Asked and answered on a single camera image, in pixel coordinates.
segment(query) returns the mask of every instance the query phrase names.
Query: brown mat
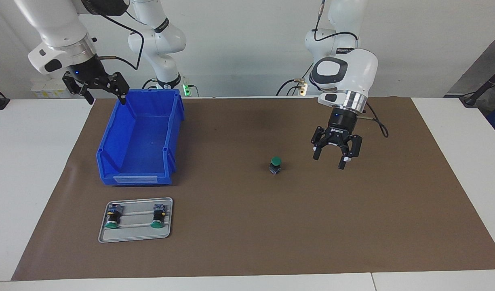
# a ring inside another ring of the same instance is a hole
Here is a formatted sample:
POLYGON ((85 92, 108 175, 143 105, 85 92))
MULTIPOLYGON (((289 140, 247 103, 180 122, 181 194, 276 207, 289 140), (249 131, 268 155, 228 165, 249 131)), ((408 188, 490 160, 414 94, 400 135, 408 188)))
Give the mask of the brown mat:
POLYGON ((315 99, 185 101, 173 186, 112 188, 95 153, 98 100, 13 280, 495 269, 495 243, 410 99, 371 103, 361 156, 312 160, 330 109, 315 99), (284 168, 273 176, 271 157, 284 168), (97 241, 111 200, 172 197, 166 239, 97 241))

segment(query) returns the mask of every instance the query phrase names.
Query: white wall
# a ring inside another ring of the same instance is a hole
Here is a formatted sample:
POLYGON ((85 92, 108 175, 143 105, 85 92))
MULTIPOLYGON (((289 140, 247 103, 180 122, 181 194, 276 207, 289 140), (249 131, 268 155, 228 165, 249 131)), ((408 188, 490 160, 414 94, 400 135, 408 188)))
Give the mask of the white wall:
POLYGON ((28 50, 0 14, 0 91, 8 98, 32 98, 30 78, 45 78, 28 62, 28 50))
POLYGON ((495 41, 482 53, 461 79, 450 89, 451 93, 474 92, 495 74, 495 41))
MULTIPOLYGON (((306 2, 163 0, 170 21, 188 38, 185 51, 174 55, 179 70, 202 95, 275 94, 281 83, 301 77, 312 62, 304 35, 315 24, 320 1, 306 2)), ((0 0, 0 13, 25 46, 39 42, 13 1, 0 0)), ((94 15, 81 19, 99 39, 99 55, 135 59, 128 31, 94 15)), ((137 27, 126 16, 120 20, 137 27)), ((361 39, 380 61, 371 95, 441 97, 495 40, 495 0, 372 0, 361 39)), ((19 61, 1 64, 0 70, 32 77, 22 70, 31 66, 22 55, 17 57, 19 61)), ((122 72, 132 88, 154 76, 147 62, 138 72, 117 61, 105 61, 105 67, 122 72)), ((27 85, 15 83, 12 90, 25 96, 27 85)), ((6 83, 1 87, 10 90, 6 83)))

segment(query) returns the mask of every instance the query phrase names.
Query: blue storage bin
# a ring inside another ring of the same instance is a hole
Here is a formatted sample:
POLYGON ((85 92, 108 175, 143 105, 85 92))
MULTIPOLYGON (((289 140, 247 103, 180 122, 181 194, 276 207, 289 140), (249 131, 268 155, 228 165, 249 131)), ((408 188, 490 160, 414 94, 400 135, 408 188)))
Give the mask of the blue storage bin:
POLYGON ((184 108, 179 90, 129 90, 96 153, 106 185, 169 185, 184 108))

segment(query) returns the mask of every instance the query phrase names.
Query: green push button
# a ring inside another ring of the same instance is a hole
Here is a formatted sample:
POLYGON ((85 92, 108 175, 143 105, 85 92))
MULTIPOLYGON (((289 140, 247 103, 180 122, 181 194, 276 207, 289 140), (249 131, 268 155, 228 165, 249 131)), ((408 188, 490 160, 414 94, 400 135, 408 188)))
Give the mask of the green push button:
POLYGON ((163 228, 163 223, 160 223, 159 221, 152 221, 151 227, 152 228, 163 228))
POLYGON ((118 228, 118 224, 115 222, 108 222, 105 224, 105 228, 118 228))
POLYGON ((271 160, 271 164, 275 165, 276 167, 281 165, 281 158, 278 156, 275 156, 271 160))

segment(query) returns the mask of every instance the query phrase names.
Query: green led light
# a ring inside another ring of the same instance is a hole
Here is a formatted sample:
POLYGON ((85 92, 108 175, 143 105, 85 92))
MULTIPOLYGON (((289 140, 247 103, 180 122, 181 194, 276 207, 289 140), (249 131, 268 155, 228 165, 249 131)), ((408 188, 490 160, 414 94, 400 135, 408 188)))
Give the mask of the green led light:
POLYGON ((188 88, 188 85, 183 83, 183 90, 184 90, 184 95, 185 96, 190 96, 192 93, 190 92, 190 89, 188 88))

